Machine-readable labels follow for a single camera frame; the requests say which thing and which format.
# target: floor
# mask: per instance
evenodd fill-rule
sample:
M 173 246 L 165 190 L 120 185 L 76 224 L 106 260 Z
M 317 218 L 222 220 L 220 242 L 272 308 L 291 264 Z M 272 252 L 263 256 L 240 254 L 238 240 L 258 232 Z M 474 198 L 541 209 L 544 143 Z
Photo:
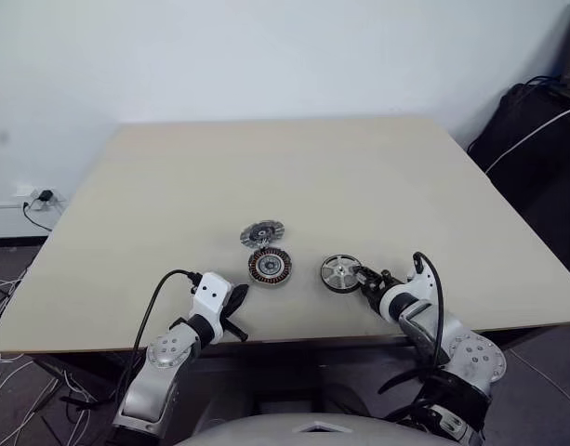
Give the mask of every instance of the floor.
M 38 248 L 35 247 L 0 248 L 0 279 L 16 279 L 37 252 Z M 566 392 L 570 396 L 570 326 L 548 330 L 506 354 L 508 372 L 493 388 L 494 401 L 485 423 L 486 444 L 570 445 L 570 400 L 562 393 Z M 536 367 L 562 391 L 515 355 Z M 22 357 L 11 363 L 2 363 L 0 385 L 10 372 L 30 360 L 29 357 Z M 274 381 L 279 381 L 278 374 L 282 374 L 297 379 L 317 376 L 323 383 L 347 385 L 364 400 L 372 415 L 383 416 L 409 402 L 418 390 L 418 383 L 397 387 L 385 397 L 379 397 L 376 390 L 388 377 L 412 366 L 413 362 L 405 352 L 392 352 L 368 361 L 339 361 L 336 365 L 319 369 L 268 368 L 259 373 Z M 29 364 L 3 385 L 0 391 L 0 441 L 22 423 L 49 380 L 50 376 L 46 372 Z M 242 380 L 245 378 L 240 372 L 234 373 L 221 367 L 190 374 L 188 382 L 181 386 L 179 405 L 163 444 L 184 439 L 213 396 L 224 389 L 241 386 Z M 59 397 L 67 395 L 68 390 L 66 386 L 62 387 L 46 407 L 29 420 L 20 432 L 20 446 L 68 442 L 74 425 L 66 418 L 65 404 L 59 401 Z M 104 429 L 108 428 L 112 418 L 111 408 L 93 411 L 87 430 L 77 444 L 102 445 Z M 84 423 L 76 429 L 72 444 L 83 428 Z M 14 444 L 13 438 L 6 444 Z

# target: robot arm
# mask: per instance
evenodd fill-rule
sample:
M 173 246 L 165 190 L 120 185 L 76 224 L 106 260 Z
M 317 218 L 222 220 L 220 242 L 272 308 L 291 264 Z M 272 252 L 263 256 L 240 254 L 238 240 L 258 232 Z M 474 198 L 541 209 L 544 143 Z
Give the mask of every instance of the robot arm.
M 246 293 L 246 285 L 242 286 L 245 289 L 240 291 Z M 178 395 L 179 376 L 205 346 L 222 338 L 226 321 L 222 312 L 232 292 L 232 284 L 218 274 L 202 276 L 189 319 L 176 321 L 147 347 L 144 365 L 119 406 L 107 444 L 152 445 L 165 435 Z
M 354 273 L 371 308 L 386 321 L 398 323 L 419 353 L 429 358 L 439 333 L 439 279 L 429 259 L 415 253 L 414 260 L 407 282 L 394 279 L 387 270 L 377 274 L 360 266 Z M 443 311 L 441 334 L 435 366 L 393 378 L 380 390 L 382 393 L 414 377 L 424 380 L 413 404 L 389 415 L 388 420 L 461 444 L 483 444 L 491 384 L 504 375 L 506 359 L 493 342 L 465 327 L 448 311 Z

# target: beige tabletop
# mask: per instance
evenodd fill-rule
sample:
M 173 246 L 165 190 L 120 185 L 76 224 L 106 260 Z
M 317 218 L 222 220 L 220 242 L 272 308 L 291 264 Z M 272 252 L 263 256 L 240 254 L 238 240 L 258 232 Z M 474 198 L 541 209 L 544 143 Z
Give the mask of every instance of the beige tabletop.
M 0 350 L 129 348 L 168 270 L 250 282 L 239 234 L 263 219 L 285 224 L 293 272 L 251 286 L 232 317 L 250 340 L 397 334 L 360 293 L 322 285 L 339 253 L 403 278 L 422 251 L 472 329 L 570 321 L 567 270 L 429 120 L 125 125 L 10 302 Z M 187 317 L 190 287 L 166 284 L 142 345 Z

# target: white wall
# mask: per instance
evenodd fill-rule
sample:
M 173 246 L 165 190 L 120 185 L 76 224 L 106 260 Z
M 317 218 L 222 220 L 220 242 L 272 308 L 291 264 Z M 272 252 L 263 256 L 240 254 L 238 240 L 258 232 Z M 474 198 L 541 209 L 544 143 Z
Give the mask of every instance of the white wall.
M 570 0 L 0 0 L 0 203 L 70 197 L 122 122 L 419 113 L 464 146 L 569 21 Z

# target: metal disc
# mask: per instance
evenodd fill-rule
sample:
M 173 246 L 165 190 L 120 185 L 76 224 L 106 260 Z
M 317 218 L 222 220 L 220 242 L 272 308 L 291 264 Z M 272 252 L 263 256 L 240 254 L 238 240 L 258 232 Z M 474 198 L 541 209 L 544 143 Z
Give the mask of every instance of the metal disc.
M 264 220 L 245 228 L 239 240 L 250 248 L 262 248 L 280 239 L 285 233 L 285 225 L 280 221 Z
M 338 254 L 327 258 L 320 269 L 324 285 L 335 293 L 350 293 L 359 288 L 353 269 L 361 262 L 353 256 Z
M 262 248 L 249 257 L 249 275 L 259 283 L 278 285 L 291 274 L 291 257 L 282 249 Z

